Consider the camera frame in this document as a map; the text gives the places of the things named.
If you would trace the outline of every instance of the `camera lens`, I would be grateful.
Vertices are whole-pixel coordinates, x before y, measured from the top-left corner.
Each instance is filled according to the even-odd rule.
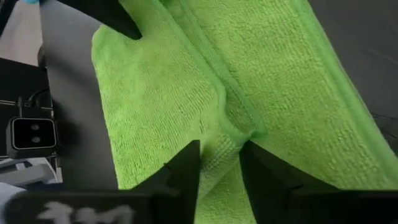
[[[30,128],[32,128],[32,130],[37,131],[40,129],[40,125],[38,124],[33,124]]]
[[[40,138],[39,137],[33,137],[31,140],[33,143],[39,143],[40,142]]]

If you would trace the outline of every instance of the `towel fold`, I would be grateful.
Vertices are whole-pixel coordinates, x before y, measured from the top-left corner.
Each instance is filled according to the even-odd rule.
[[[193,139],[196,223],[254,223],[238,163],[248,140],[340,188],[397,188],[396,158],[306,1],[121,3],[143,38],[105,26],[93,38],[120,188]]]

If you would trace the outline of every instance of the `black metal frame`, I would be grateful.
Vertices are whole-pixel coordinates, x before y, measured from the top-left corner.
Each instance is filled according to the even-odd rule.
[[[0,37],[18,0],[0,0]]]

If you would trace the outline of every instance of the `green fabric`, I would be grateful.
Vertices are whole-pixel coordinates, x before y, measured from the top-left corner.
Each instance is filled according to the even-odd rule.
[[[343,189],[396,189],[398,163],[304,0],[123,0],[143,38],[102,26],[95,65],[119,187],[201,140],[197,223],[254,223],[252,140]]]

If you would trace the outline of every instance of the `camera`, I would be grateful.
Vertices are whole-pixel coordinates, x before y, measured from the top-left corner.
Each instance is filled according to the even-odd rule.
[[[12,118],[6,131],[7,155],[11,159],[51,156],[57,145],[51,119]]]

